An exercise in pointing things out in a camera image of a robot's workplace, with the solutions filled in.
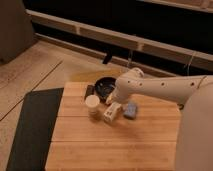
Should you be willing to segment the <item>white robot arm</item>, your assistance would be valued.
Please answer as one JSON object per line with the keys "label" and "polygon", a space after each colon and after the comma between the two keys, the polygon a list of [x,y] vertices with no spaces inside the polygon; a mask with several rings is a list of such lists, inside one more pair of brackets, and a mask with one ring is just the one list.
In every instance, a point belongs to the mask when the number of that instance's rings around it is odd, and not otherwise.
{"label": "white robot arm", "polygon": [[112,99],[126,103],[133,94],[182,107],[175,171],[213,171],[213,75],[145,78],[133,68],[116,79]]}

